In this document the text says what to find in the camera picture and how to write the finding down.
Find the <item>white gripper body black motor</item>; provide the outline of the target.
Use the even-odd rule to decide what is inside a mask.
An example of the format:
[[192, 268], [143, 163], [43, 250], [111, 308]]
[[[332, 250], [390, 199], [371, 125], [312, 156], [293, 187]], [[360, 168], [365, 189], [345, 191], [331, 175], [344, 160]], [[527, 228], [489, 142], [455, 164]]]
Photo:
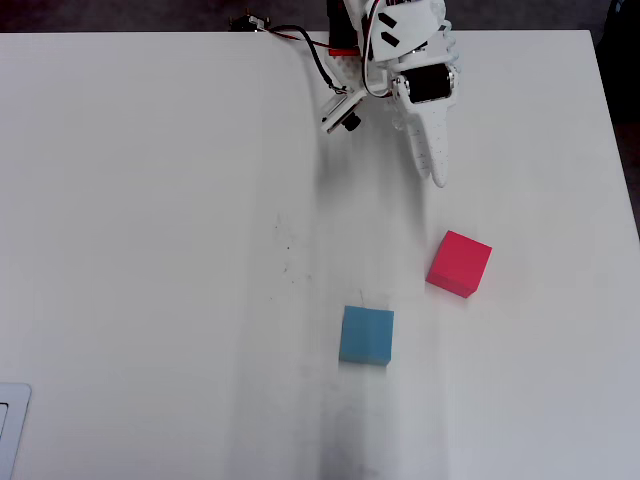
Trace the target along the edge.
[[412, 104], [449, 98], [454, 93], [457, 59], [446, 41], [368, 41], [366, 91], [386, 98], [403, 86]]

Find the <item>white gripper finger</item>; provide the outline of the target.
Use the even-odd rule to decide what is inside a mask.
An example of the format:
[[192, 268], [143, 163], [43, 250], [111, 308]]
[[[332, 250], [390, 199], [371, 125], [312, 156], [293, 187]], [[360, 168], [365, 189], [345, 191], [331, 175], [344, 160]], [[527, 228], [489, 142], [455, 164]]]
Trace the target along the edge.
[[393, 89], [393, 98], [407, 112], [417, 115], [422, 121], [431, 160], [433, 182], [443, 188], [448, 180], [449, 143], [447, 130], [447, 114], [457, 100], [457, 74], [455, 76], [454, 93], [446, 99], [420, 104], [412, 104], [403, 86]]
[[428, 179], [431, 175], [431, 160], [422, 121], [417, 115], [407, 113], [399, 103], [394, 103], [392, 107], [392, 124], [408, 139], [411, 158], [420, 177]]

